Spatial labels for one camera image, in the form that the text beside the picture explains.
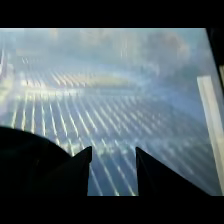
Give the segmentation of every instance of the windshield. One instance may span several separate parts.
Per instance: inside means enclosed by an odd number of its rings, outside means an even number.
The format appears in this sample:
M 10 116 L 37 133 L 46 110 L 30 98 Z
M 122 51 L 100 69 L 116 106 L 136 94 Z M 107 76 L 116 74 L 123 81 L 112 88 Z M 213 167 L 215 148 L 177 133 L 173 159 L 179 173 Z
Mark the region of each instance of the windshield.
M 93 146 L 89 195 L 138 194 L 136 146 L 222 194 L 223 97 L 205 29 L 0 29 L 0 47 L 0 124 L 72 156 Z

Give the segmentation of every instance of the glass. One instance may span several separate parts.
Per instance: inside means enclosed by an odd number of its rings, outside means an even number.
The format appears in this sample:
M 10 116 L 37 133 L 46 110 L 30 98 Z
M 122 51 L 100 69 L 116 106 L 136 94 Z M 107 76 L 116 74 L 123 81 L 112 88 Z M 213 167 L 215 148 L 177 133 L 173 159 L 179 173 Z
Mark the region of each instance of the glass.
M 75 155 L 89 195 L 137 195 L 135 147 L 223 189 L 223 96 L 205 29 L 0 29 L 0 124 Z

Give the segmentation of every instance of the projected image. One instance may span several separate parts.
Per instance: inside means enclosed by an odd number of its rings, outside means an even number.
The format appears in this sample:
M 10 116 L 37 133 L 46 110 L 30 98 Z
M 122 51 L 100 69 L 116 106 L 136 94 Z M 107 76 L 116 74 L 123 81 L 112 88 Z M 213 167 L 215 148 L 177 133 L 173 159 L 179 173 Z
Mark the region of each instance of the projected image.
M 199 88 L 206 79 L 220 105 L 204 29 L 2 29 L 0 47 L 1 126 L 73 156 L 93 146 L 89 195 L 138 195 L 136 146 L 222 194 Z

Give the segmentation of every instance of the white strip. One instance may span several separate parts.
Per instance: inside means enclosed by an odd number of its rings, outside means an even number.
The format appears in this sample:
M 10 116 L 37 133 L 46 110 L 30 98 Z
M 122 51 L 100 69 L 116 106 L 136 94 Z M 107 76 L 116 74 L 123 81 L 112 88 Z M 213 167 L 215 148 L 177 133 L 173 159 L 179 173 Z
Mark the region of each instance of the white strip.
M 198 77 L 198 87 L 214 153 L 218 178 L 224 195 L 224 132 L 211 76 Z

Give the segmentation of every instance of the screen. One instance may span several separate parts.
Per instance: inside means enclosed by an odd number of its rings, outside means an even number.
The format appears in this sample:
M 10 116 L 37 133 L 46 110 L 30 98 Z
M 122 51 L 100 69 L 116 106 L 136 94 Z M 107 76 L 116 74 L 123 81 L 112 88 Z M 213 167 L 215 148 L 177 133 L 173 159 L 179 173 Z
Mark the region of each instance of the screen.
M 91 145 L 88 195 L 138 195 L 136 146 L 222 195 L 223 96 L 205 29 L 0 29 L 0 47 L 1 126 L 72 156 Z

